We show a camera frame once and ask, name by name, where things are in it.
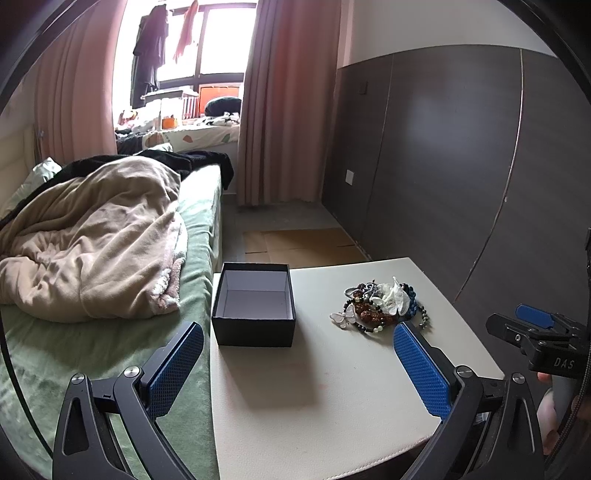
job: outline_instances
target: pink curtain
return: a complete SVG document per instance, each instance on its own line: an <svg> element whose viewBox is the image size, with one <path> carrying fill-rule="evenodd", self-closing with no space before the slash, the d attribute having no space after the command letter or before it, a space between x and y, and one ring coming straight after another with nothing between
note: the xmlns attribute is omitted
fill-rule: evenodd
<svg viewBox="0 0 591 480"><path fill-rule="evenodd" d="M61 164L116 154L112 83L127 0L102 0L44 52L35 93L43 158Z"/></svg>
<svg viewBox="0 0 591 480"><path fill-rule="evenodd" d="M240 205L319 199L340 6L340 0L259 0L238 142Z"/></svg>

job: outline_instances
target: white tabletop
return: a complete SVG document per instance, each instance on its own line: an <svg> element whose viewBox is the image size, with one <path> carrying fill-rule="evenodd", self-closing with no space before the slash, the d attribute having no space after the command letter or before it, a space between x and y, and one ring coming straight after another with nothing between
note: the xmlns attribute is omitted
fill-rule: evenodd
<svg viewBox="0 0 591 480"><path fill-rule="evenodd" d="M213 428L222 480L336 479L429 438L428 414L392 348L332 324L343 291L392 276L425 305L424 332L454 365L503 378L476 335L409 259L291 270L296 328L291 348L219 347L212 329ZM216 274L214 291L219 275Z"/></svg>

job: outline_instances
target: black blanket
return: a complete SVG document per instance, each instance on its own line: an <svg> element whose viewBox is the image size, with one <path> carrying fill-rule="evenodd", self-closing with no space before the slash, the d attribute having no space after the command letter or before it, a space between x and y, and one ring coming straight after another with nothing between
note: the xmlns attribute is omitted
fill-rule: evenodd
<svg viewBox="0 0 591 480"><path fill-rule="evenodd" d="M159 161L177 172L181 176L181 180L186 179L192 171L198 170L206 165L220 165L222 187L224 190L228 189L228 185L230 185L230 182L234 177L234 169L230 163L230 157L225 153L194 150L181 154L165 152L162 150L144 150L137 155ZM12 212L0 220L0 230L4 228L8 222L16 218L23 208L44 191L71 179L84 178L106 163L127 158L129 156L130 155L97 155L95 157L85 158L84 160L76 160L66 165L55 177L45 182L27 198L20 201Z"/></svg>

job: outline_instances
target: pillow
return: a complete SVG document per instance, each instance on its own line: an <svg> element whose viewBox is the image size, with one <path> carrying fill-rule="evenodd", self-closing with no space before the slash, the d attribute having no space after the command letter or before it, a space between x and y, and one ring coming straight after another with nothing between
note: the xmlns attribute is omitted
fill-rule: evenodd
<svg viewBox="0 0 591 480"><path fill-rule="evenodd" d="M36 165L18 190L14 192L6 202L4 202L4 205L2 205L2 208L0 209L0 218L6 217L6 215L16 208L18 202L27 198L31 193L47 182L47 180L55 177L56 173L60 170L61 167L51 158L47 158L39 165Z"/></svg>

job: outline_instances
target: dark brown wardrobe door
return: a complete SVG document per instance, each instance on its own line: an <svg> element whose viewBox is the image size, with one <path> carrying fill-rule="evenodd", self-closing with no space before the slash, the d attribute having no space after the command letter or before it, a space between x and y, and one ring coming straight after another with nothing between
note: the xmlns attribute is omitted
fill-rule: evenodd
<svg viewBox="0 0 591 480"><path fill-rule="evenodd" d="M456 308L505 371L517 349L486 334L492 312L520 303L587 318L584 242L591 226L591 106L562 63L524 51L524 105L514 172L491 240ZM539 397L545 387L528 378Z"/></svg>
<svg viewBox="0 0 591 480"><path fill-rule="evenodd" d="M521 100L519 50L461 45L394 54L362 245L410 257L449 299L491 230Z"/></svg>
<svg viewBox="0 0 591 480"><path fill-rule="evenodd" d="M392 56L339 70L337 118L324 175L322 203L355 240L361 240L382 141ZM353 184L345 182L347 170Z"/></svg>

